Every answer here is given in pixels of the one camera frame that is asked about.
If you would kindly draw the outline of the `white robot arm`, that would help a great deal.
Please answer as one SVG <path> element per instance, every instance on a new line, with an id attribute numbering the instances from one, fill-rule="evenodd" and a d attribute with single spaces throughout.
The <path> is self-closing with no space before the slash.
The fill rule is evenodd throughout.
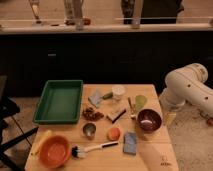
<path id="1" fill-rule="evenodd" d="M 159 97 L 162 108 L 177 111 L 188 101 L 213 118 L 213 89 L 205 85 L 207 79 L 208 71 L 200 63 L 170 71 L 165 77 L 166 87 Z"/>

